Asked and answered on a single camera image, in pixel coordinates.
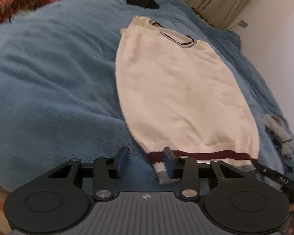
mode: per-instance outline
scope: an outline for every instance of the blue bedsheet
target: blue bedsheet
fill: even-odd
[[[124,122],[115,85],[120,29],[135,15],[148,16],[166,28],[213,44],[205,35],[209,28],[187,5],[179,0],[156,1],[159,10],[127,5],[125,0],[63,0],[0,26],[0,186],[11,191],[68,159],[89,162],[127,146],[129,165],[115,182],[120,190],[177,187],[159,185]],[[231,46],[225,45],[221,52],[218,45],[213,47],[233,72],[255,117],[259,160],[283,172],[262,122],[264,105],[251,92],[253,79],[238,69],[253,70],[252,65],[239,55],[232,64],[226,60]]]

